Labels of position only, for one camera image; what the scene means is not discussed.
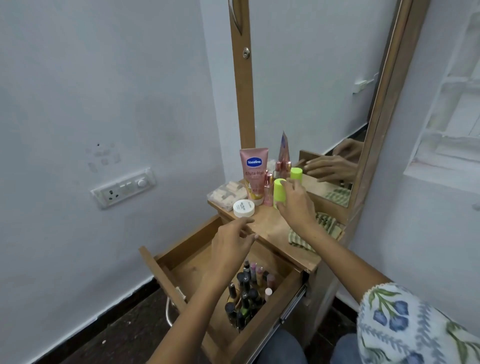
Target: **green striped cloth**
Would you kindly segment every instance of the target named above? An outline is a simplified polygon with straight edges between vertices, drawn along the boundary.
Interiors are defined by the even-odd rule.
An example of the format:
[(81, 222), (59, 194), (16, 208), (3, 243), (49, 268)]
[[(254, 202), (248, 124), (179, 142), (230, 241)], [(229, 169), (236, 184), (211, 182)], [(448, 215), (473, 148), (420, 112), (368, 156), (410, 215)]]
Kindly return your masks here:
[[(315, 215), (315, 219), (325, 229), (328, 235), (330, 235), (334, 239), (337, 239), (339, 237), (342, 229), (337, 226), (335, 218), (322, 212), (317, 212), (317, 214)], [(307, 244), (306, 241), (304, 241), (300, 236), (298, 236), (297, 233), (294, 232), (292, 229), (288, 231), (288, 243), (290, 245), (310, 250), (311, 252), (315, 253), (314, 249), (309, 244)]]
[(339, 187), (325, 195), (329, 201), (335, 202), (337, 205), (348, 207), (351, 191), (348, 188)]

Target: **dark floor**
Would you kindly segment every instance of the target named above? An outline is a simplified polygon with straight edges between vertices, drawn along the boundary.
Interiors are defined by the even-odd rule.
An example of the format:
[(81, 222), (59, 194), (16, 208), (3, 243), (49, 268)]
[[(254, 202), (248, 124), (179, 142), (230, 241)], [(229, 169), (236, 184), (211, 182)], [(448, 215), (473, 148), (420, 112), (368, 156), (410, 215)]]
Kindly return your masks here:
[[(145, 363), (169, 329), (165, 320), (166, 302), (163, 291), (155, 291), (62, 364)], [(174, 320), (177, 315), (171, 311)], [(350, 332), (355, 332), (355, 324), (331, 308), (305, 349), (309, 363), (328, 363), (335, 343)], [(208, 364), (209, 361), (199, 350), (193, 363)]]

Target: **vaseline logo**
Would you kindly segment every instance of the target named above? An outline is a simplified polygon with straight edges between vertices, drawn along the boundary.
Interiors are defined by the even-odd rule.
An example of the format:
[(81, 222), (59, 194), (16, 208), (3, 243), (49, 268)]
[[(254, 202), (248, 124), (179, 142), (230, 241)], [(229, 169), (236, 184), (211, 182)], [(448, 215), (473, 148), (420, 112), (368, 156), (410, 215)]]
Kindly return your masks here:
[(262, 165), (262, 160), (258, 157), (252, 157), (247, 159), (247, 166), (249, 167), (259, 167)]

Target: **jeans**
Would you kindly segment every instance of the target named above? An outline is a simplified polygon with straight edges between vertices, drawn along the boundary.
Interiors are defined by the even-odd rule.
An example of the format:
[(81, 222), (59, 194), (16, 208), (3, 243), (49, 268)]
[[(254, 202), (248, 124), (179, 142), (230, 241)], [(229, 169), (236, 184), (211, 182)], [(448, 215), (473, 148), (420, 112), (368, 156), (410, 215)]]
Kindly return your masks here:
[[(258, 356), (257, 364), (307, 364), (307, 358), (298, 341), (285, 330), (279, 329)], [(340, 338), (330, 364), (361, 364), (356, 334)]]

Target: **forearm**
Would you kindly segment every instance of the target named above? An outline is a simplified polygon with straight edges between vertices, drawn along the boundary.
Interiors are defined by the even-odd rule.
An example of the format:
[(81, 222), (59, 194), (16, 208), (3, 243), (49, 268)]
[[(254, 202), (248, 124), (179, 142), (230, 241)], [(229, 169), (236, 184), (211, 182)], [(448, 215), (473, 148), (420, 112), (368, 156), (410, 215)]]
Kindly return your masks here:
[(370, 288), (391, 282), (388, 277), (328, 236), (318, 225), (307, 228), (302, 238), (322, 257), (358, 303)]
[(185, 311), (157, 347), (148, 364), (192, 362), (226, 284), (204, 277)]

